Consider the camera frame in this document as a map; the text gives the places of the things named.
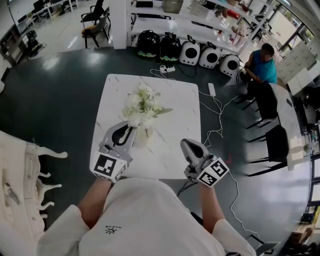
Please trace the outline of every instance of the blue shirt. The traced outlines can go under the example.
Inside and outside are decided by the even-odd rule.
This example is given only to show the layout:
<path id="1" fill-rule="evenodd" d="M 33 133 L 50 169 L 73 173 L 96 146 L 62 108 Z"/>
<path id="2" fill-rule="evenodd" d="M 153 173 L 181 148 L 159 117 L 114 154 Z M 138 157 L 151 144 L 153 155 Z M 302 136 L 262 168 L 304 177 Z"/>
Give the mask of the blue shirt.
<path id="1" fill-rule="evenodd" d="M 276 64 L 273 59 L 269 61 L 261 61 L 260 50 L 255 50 L 253 52 L 254 69 L 253 73 L 258 76 L 262 81 L 268 83 L 277 83 L 277 70 Z"/>

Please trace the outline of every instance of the green leaf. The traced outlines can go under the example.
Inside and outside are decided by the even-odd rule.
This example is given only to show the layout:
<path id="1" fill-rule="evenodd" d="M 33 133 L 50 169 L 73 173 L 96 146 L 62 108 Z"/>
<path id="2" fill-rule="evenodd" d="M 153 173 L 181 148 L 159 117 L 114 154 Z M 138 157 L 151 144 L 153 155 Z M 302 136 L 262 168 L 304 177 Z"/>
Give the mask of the green leaf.
<path id="1" fill-rule="evenodd" d="M 158 114 L 165 114 L 165 113 L 169 113 L 170 111 L 172 111 L 172 108 L 163 108 L 162 110 L 160 110 L 158 112 Z"/>

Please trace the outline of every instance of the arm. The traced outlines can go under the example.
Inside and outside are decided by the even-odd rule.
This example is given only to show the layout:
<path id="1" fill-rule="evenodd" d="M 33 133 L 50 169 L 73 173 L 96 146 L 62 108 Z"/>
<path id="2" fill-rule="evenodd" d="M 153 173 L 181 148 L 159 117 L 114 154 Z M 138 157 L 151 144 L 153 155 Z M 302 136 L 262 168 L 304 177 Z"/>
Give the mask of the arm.
<path id="1" fill-rule="evenodd" d="M 78 204 L 50 226 L 37 243 L 37 256 L 79 256 L 78 244 L 103 212 L 111 182 L 97 179 Z"/>
<path id="2" fill-rule="evenodd" d="M 203 227 L 212 234 L 216 223 L 219 220 L 223 220 L 225 216 L 220 208 L 216 192 L 213 188 L 200 184 L 200 196 L 202 202 Z"/>
<path id="3" fill-rule="evenodd" d="M 245 67 L 244 70 L 246 73 L 257 83 L 262 83 L 263 81 L 259 78 L 259 76 L 255 75 L 252 71 L 249 70 L 249 68 Z"/>
<path id="4" fill-rule="evenodd" d="M 244 67 L 250 68 L 253 63 L 254 63 L 254 53 L 251 52 L 249 60 L 244 64 Z"/>
<path id="5" fill-rule="evenodd" d="M 212 234 L 223 249 L 240 255 L 256 256 L 250 244 L 225 220 L 215 190 L 200 184 L 200 195 L 203 227 Z"/>
<path id="6" fill-rule="evenodd" d="M 78 204 L 84 223 L 92 229 L 97 223 L 109 194 L 111 182 L 97 178 Z"/>

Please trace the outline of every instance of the white shirt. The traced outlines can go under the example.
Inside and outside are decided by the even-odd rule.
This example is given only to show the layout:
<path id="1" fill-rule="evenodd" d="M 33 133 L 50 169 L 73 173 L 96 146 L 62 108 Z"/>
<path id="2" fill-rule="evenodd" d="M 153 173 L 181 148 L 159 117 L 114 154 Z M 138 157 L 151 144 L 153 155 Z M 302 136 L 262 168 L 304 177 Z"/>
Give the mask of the white shirt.
<path id="1" fill-rule="evenodd" d="M 255 256 L 249 243 L 225 220 L 210 234 L 173 190 L 152 179 L 118 181 L 104 211 L 89 230 L 71 205 L 37 245 L 39 256 L 225 256 L 225 250 Z"/>

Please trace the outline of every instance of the power strip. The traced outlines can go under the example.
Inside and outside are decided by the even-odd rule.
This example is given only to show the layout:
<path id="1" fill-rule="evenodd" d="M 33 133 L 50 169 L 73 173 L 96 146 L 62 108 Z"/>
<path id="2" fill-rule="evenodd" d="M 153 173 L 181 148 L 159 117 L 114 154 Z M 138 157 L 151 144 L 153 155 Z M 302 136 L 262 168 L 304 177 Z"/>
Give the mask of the power strip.
<path id="1" fill-rule="evenodd" d="M 174 66 L 166 67 L 165 65 L 162 65 L 160 67 L 161 74 L 166 74 L 166 73 L 170 73 L 170 72 L 173 72 L 173 71 L 176 71 Z"/>
<path id="2" fill-rule="evenodd" d="M 208 87 L 209 87 L 209 93 L 212 97 L 215 97 L 216 96 L 216 90 L 215 90 L 215 87 L 214 87 L 214 84 L 211 83 L 211 82 L 208 82 Z"/>

